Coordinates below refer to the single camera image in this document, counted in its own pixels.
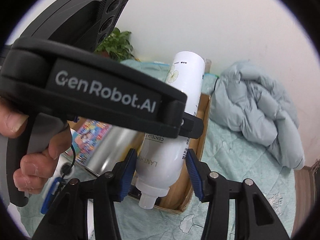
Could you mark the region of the blue metal stapler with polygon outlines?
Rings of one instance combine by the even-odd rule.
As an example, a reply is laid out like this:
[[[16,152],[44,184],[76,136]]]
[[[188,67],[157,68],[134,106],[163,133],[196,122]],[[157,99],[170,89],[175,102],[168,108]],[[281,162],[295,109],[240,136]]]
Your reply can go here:
[[[43,203],[41,207],[41,213],[45,215],[49,210],[61,182],[61,177],[53,177],[48,180],[48,185],[44,189]]]

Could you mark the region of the corner potted green plant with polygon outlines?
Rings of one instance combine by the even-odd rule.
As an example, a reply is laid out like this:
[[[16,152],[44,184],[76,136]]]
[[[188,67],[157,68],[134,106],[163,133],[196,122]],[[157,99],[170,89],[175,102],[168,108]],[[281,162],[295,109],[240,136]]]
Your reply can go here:
[[[114,28],[112,33],[99,44],[95,53],[118,62],[134,59],[130,37],[130,31],[120,31],[120,29]]]

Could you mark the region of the silver metal canister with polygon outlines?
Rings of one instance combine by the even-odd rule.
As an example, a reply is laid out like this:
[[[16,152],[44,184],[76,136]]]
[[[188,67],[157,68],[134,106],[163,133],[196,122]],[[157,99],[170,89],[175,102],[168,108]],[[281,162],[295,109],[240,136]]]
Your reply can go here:
[[[125,159],[131,148],[139,149],[144,135],[142,132],[113,126],[93,151],[85,168],[96,176],[112,171],[116,163]]]

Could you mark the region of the colourful board game box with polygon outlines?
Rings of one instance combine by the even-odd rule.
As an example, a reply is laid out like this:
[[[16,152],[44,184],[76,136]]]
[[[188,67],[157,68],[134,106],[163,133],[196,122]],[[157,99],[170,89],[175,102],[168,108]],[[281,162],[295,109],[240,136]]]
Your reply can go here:
[[[73,134],[73,147],[79,164],[85,166],[88,163],[111,128],[110,124],[87,119]]]

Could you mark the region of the crumpled light blue duvet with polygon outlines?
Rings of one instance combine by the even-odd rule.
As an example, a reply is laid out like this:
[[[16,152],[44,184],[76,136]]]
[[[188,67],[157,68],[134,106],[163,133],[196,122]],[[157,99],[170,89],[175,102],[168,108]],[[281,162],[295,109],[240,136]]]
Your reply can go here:
[[[210,118],[264,146],[281,166],[304,167],[295,104],[279,81],[253,64],[236,62],[221,73],[212,92]]]

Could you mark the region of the large shallow cardboard box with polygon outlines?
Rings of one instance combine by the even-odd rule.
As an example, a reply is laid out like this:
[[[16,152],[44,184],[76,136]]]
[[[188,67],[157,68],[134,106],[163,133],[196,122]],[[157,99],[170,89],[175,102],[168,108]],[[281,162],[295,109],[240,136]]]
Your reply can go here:
[[[114,202],[122,202],[128,195],[133,178],[140,192],[139,206],[146,210],[156,207],[161,198],[172,198],[180,205],[184,189],[194,189],[196,196],[203,198],[205,176],[201,168],[206,164],[198,160],[201,153],[190,145],[182,149],[185,140],[178,142],[151,134],[142,139],[142,148],[137,152],[134,143],[141,138],[136,131],[109,127],[95,153],[105,158],[98,178],[84,182],[70,180],[61,193],[60,204],[70,207],[71,214],[79,211],[80,215],[86,215],[87,202],[93,199],[97,216],[114,215]]]

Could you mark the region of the white spray bottle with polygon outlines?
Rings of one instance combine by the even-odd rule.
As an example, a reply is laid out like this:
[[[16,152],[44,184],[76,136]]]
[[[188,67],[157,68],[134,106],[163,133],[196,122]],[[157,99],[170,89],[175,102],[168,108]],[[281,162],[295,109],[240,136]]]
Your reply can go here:
[[[181,174],[191,139],[179,136],[182,116],[197,114],[204,70],[204,59],[195,52],[180,51],[174,56],[165,78],[168,105],[161,109],[166,128],[147,131],[137,157],[135,186],[143,209],[153,209]]]

